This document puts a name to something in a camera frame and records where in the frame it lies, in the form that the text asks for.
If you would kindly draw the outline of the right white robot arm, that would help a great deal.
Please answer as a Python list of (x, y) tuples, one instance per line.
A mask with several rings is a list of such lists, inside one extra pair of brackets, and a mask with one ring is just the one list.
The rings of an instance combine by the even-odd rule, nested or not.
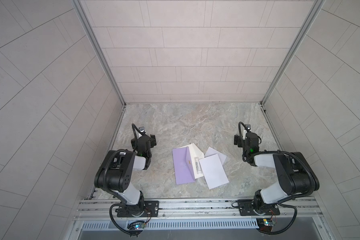
[(305, 157), (300, 152), (260, 151), (261, 138), (252, 132), (234, 135), (234, 145), (243, 149), (243, 161), (252, 167), (275, 169), (277, 181), (256, 191), (250, 209), (262, 215), (279, 204), (311, 195), (320, 183)]

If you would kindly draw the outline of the purple envelope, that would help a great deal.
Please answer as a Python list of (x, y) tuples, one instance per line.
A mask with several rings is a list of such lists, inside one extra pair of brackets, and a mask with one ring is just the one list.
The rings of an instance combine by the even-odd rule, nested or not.
[(176, 185), (194, 183), (195, 175), (189, 147), (173, 149), (172, 153)]

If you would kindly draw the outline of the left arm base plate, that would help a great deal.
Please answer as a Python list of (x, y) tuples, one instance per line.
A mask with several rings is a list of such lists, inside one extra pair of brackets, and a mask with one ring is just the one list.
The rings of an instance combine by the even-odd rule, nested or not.
[(118, 218), (147, 218), (157, 217), (159, 201), (144, 201), (137, 205), (123, 205), (115, 210)]

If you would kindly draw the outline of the white glue stick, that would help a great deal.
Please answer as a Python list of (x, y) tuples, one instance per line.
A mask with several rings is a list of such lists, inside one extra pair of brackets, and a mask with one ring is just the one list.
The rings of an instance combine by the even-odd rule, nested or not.
[(195, 157), (195, 167), (196, 167), (196, 171), (198, 176), (201, 176), (203, 174), (202, 169), (200, 167), (200, 163), (199, 163), (199, 158)]

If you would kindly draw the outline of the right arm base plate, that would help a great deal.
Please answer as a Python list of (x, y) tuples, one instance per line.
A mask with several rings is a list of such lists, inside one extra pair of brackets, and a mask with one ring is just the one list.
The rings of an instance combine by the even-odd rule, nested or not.
[(237, 200), (236, 208), (239, 209), (241, 216), (279, 216), (278, 205), (265, 204), (262, 201), (255, 200)]

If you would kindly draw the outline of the white letter paper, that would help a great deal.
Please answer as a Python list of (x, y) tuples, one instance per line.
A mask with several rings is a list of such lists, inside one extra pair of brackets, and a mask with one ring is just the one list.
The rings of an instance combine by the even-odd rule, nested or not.
[(199, 162), (210, 190), (229, 183), (218, 154), (205, 157)]

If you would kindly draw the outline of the cream envelope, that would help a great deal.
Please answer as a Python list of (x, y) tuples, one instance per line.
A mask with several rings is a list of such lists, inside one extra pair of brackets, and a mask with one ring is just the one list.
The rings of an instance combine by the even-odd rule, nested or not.
[(204, 153), (194, 144), (183, 146), (186, 149), (186, 167), (190, 170), (193, 179), (198, 179), (204, 176), (200, 160), (203, 159)]

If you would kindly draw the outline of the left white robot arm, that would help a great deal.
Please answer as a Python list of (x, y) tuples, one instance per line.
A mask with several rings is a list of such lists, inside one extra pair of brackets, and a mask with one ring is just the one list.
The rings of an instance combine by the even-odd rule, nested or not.
[(121, 201), (119, 217), (139, 217), (145, 211), (144, 194), (131, 183), (134, 170), (147, 170), (151, 164), (151, 148), (157, 145), (156, 136), (143, 135), (132, 140), (129, 150), (111, 150), (99, 167), (94, 185)]

